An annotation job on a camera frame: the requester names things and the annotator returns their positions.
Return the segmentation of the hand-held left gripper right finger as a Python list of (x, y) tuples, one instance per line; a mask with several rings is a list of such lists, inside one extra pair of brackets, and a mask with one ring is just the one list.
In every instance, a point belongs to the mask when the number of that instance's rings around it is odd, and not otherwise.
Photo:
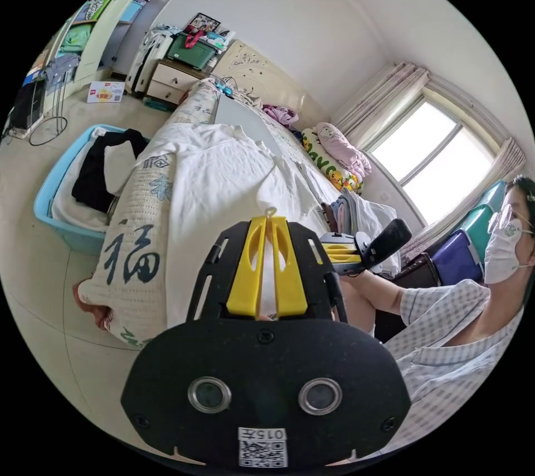
[(271, 218), (276, 315), (303, 316), (308, 309), (303, 283), (286, 218)]

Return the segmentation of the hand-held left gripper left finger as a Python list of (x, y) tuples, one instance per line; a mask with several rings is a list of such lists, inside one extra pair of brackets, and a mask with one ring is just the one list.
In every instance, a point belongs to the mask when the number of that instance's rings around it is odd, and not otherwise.
[(267, 221), (266, 216), (250, 221), (227, 299), (227, 311), (231, 315), (260, 315)]

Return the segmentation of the person's right hand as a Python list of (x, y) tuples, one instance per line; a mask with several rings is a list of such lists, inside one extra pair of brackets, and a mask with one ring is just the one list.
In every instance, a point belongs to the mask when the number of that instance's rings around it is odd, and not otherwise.
[(355, 296), (368, 299), (370, 291), (374, 289), (376, 279), (376, 276), (370, 271), (364, 271), (355, 276), (341, 276), (340, 284), (344, 299)]

